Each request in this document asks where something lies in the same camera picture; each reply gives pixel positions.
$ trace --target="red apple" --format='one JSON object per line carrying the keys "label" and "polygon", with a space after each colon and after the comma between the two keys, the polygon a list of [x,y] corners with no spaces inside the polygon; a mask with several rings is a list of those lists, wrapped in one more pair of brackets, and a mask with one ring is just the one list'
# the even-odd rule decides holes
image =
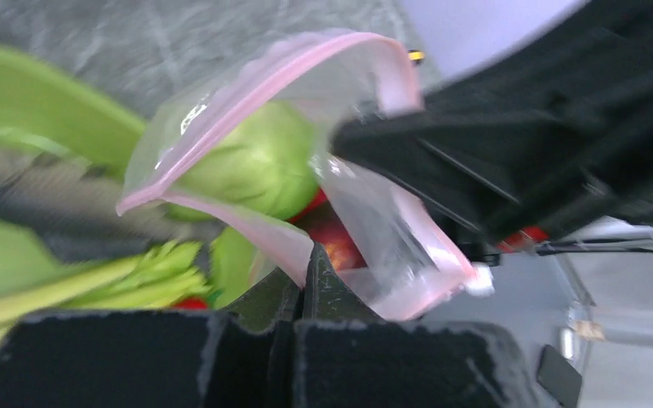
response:
{"label": "red apple", "polygon": [[294,225],[306,231],[312,240],[324,246],[337,272],[366,267],[364,258],[329,202],[311,209]]}

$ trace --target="black phone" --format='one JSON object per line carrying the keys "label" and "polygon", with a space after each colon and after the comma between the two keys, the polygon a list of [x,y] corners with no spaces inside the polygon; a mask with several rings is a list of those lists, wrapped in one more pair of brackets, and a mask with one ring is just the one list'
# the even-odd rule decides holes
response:
{"label": "black phone", "polygon": [[542,348],[537,382],[564,408],[576,408],[582,391],[582,374],[554,347]]}

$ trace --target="green container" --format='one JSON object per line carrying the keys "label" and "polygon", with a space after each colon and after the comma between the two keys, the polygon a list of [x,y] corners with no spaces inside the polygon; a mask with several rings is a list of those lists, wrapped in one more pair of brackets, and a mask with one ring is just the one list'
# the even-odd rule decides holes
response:
{"label": "green container", "polygon": [[[123,172],[145,123],[104,95],[0,46],[0,144],[77,155]],[[72,273],[27,229],[0,222],[0,294]]]}

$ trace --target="fish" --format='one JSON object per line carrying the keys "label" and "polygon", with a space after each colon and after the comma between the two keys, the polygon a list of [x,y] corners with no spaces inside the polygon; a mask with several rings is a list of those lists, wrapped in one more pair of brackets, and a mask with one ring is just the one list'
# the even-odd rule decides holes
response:
{"label": "fish", "polygon": [[107,177],[107,170],[50,153],[0,147],[0,220],[48,238],[43,239],[47,247],[68,247],[70,240],[91,240],[92,246],[111,240],[114,245],[122,241],[124,252],[167,241],[208,244],[224,230],[225,223],[217,219],[170,219],[163,205],[117,215],[122,185]]}

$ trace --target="plastic bag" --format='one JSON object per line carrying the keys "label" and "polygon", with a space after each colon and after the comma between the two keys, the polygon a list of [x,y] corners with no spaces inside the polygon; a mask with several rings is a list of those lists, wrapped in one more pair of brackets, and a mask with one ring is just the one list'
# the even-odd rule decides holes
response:
{"label": "plastic bag", "polygon": [[134,150],[119,213],[168,201],[212,214],[242,233],[303,286],[313,241],[245,207],[181,191],[175,181],[264,104],[285,104],[314,129],[311,166],[367,269],[345,283],[389,320],[421,314],[477,277],[422,202],[386,178],[329,154],[330,136],[375,99],[384,115],[422,109],[407,51],[378,34],[303,33],[275,43],[240,70],[168,102]]}

